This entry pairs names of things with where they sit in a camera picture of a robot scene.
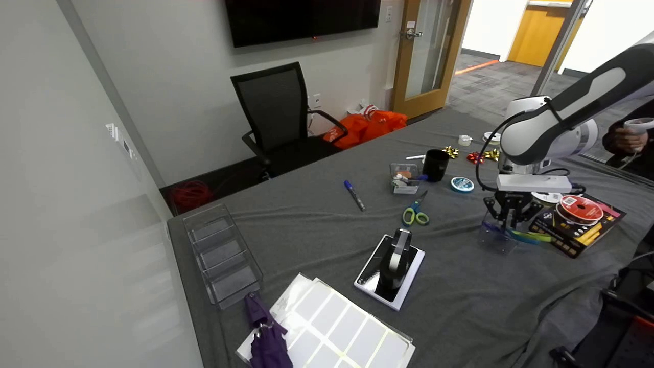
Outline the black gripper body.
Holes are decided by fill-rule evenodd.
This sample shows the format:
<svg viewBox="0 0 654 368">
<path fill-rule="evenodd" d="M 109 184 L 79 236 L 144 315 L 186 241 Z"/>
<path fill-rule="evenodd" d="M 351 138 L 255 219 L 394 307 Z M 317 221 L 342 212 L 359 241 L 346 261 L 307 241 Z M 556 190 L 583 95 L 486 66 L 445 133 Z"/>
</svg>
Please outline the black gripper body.
<svg viewBox="0 0 654 368">
<path fill-rule="evenodd" d="M 542 210 L 542 205 L 530 193 L 494 190 L 482 202 L 486 207 L 482 224 L 505 234 L 523 228 Z"/>
</svg>

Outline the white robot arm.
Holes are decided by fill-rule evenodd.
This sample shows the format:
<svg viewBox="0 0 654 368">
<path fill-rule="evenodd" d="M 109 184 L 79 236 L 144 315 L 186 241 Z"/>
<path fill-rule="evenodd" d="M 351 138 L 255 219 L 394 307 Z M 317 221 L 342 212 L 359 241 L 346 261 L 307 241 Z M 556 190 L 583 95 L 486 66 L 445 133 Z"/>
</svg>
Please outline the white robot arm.
<svg viewBox="0 0 654 368">
<path fill-rule="evenodd" d="M 631 108 L 621 129 L 647 134 L 652 115 L 644 106 L 652 100 L 654 40 L 644 38 L 572 86 L 550 96 L 516 100 L 508 117 L 496 127 L 503 159 L 496 187 L 485 199 L 489 212 L 503 228 L 519 226 L 528 219 L 534 193 L 571 193 L 566 175 L 545 175 L 544 164 L 553 157 L 585 151 L 598 138 L 594 117 L 607 108 Z"/>
</svg>

